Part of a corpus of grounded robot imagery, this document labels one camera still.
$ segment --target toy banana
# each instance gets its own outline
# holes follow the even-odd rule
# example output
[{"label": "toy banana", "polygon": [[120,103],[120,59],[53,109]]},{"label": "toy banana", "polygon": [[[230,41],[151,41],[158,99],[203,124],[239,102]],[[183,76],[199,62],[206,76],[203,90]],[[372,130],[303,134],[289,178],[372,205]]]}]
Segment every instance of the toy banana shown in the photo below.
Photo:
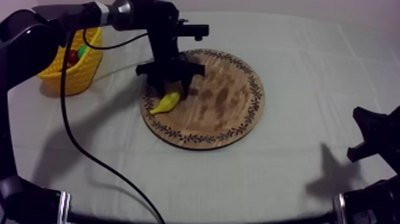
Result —
[{"label": "toy banana", "polygon": [[158,114],[162,112],[171,111],[176,104],[178,104],[180,99],[179,92],[172,92],[170,94],[166,94],[158,103],[158,105],[150,111],[150,114]]}]

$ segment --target table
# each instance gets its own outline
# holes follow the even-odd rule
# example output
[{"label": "table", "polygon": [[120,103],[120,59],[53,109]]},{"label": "table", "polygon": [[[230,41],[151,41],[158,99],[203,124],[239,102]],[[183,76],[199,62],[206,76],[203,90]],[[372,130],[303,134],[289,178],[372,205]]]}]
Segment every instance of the table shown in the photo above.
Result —
[{"label": "table", "polygon": [[[182,13],[209,24],[202,42],[181,50],[235,54],[260,75],[265,108],[243,140],[195,153],[167,145],[145,126],[138,98],[151,58],[147,38],[105,51],[92,86],[67,99],[77,140],[131,179],[168,222],[280,220],[330,210],[332,196],[394,175],[379,157],[351,164],[362,141],[356,106],[390,113],[400,105],[400,38],[330,21],[245,12]],[[104,45],[142,33],[104,29]],[[126,184],[82,156],[68,140],[60,100],[33,77],[9,94],[19,174],[72,194],[74,211],[102,217],[154,217]]]}]

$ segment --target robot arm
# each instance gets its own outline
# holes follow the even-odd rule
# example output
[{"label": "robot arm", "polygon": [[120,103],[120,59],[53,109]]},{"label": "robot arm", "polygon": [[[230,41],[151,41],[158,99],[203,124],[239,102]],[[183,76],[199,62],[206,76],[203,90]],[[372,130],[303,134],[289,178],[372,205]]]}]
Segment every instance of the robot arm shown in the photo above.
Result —
[{"label": "robot arm", "polygon": [[7,17],[0,24],[0,203],[7,218],[21,224],[66,222],[69,197],[65,192],[41,188],[18,176],[7,92],[52,63],[58,46],[66,45],[78,20],[79,29],[107,25],[119,31],[146,29],[154,62],[138,67],[138,71],[147,74],[149,83],[155,86],[167,79],[181,80],[188,88],[195,73],[204,73],[202,65],[178,59],[177,38],[193,36],[201,40],[208,36],[208,26],[184,25],[170,2],[116,0],[112,5],[47,5]]}]

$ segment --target black cable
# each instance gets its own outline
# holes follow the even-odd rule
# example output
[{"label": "black cable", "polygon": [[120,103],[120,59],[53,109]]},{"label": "black cable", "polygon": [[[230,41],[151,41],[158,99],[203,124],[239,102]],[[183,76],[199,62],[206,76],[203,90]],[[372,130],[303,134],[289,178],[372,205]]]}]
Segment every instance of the black cable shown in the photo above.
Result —
[{"label": "black cable", "polygon": [[90,153],[88,153],[85,149],[83,149],[79,145],[79,143],[76,141],[74,135],[72,134],[71,127],[70,127],[70,124],[69,124],[69,121],[68,121],[67,110],[66,110],[66,106],[65,106],[65,77],[67,75],[67,57],[68,57],[68,55],[70,53],[72,42],[73,42],[73,39],[74,39],[74,35],[75,35],[76,31],[77,31],[78,24],[80,23],[80,18],[78,19],[76,28],[70,33],[70,36],[68,37],[67,46],[65,48],[64,60],[62,61],[61,91],[60,91],[61,92],[61,94],[60,94],[60,97],[61,97],[61,113],[62,113],[62,120],[64,121],[65,130],[67,131],[67,135],[71,139],[71,142],[74,144],[74,146],[83,155],[85,155],[87,158],[93,160],[94,162],[98,163],[100,166],[106,168],[108,171],[110,171],[111,173],[115,174],[116,176],[121,178],[123,181],[125,181],[129,186],[131,186],[149,204],[151,209],[154,210],[154,212],[157,215],[157,218],[159,219],[160,223],[161,224],[165,224],[165,221],[164,221],[163,217],[161,216],[161,214],[159,213],[159,211],[157,210],[157,208],[153,205],[153,203],[150,201],[150,199],[135,184],[133,184],[124,175],[122,175],[121,173],[119,173],[118,171],[116,171],[115,169],[110,167],[109,165],[105,164],[101,160],[97,159],[96,157],[94,157]]},{"label": "black cable", "polygon": [[117,44],[117,45],[114,45],[114,46],[93,46],[93,45],[89,44],[89,41],[86,39],[86,29],[83,30],[83,41],[85,42],[85,44],[88,47],[96,49],[96,50],[109,50],[109,49],[119,48],[120,46],[127,45],[128,43],[131,43],[131,42],[133,42],[133,41],[135,41],[135,40],[137,40],[139,38],[142,38],[144,36],[147,36],[147,33],[143,33],[143,34],[141,34],[139,36],[136,36],[136,37],[134,37],[134,38],[132,38],[132,39],[130,39],[128,41],[125,41],[123,43],[120,43],[120,44]]}]

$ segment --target wooden plate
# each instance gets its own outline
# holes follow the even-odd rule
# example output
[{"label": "wooden plate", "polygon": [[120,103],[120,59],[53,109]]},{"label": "wooden plate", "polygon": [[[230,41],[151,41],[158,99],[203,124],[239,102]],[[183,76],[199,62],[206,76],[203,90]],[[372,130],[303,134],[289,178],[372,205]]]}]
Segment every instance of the wooden plate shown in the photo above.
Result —
[{"label": "wooden plate", "polygon": [[186,100],[169,113],[151,115],[160,96],[147,86],[140,100],[142,117],[156,136],[177,147],[211,150],[229,145],[255,126],[264,108],[264,88],[258,75],[231,54],[212,49],[183,52],[205,65],[194,76]]}]

